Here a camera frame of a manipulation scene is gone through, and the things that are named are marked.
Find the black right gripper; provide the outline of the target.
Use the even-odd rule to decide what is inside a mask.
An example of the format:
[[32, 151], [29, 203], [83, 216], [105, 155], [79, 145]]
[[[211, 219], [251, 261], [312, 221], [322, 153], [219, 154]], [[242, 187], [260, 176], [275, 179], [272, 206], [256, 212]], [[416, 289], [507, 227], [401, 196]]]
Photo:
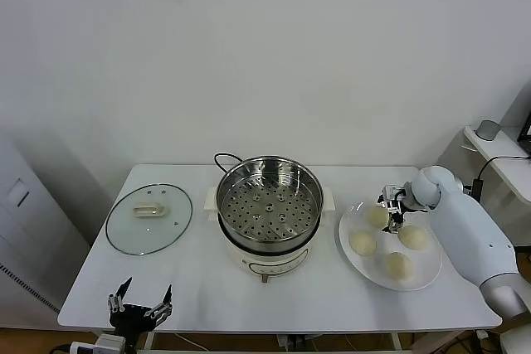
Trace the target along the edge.
[[[387, 198], [381, 194], [377, 199], [377, 204], [383, 208], [387, 208]], [[389, 201], [389, 220], [383, 231], [387, 233], [398, 233], [402, 228], [405, 212], [407, 212], [407, 208], [402, 205], [400, 198], [391, 199]]]

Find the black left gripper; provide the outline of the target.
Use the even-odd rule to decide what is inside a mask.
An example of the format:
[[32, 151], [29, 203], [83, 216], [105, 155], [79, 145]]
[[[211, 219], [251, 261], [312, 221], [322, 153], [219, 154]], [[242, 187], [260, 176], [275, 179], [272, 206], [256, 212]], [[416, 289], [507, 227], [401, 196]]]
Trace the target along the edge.
[[145, 332], [152, 332], [157, 323], [163, 323], [173, 311], [172, 285], [163, 296], [160, 304], [154, 308], [134, 304], [124, 304], [132, 278], [123, 282], [116, 293], [108, 297], [110, 310], [110, 325], [114, 328], [114, 335], [125, 339], [125, 348], [136, 348], [140, 336]]

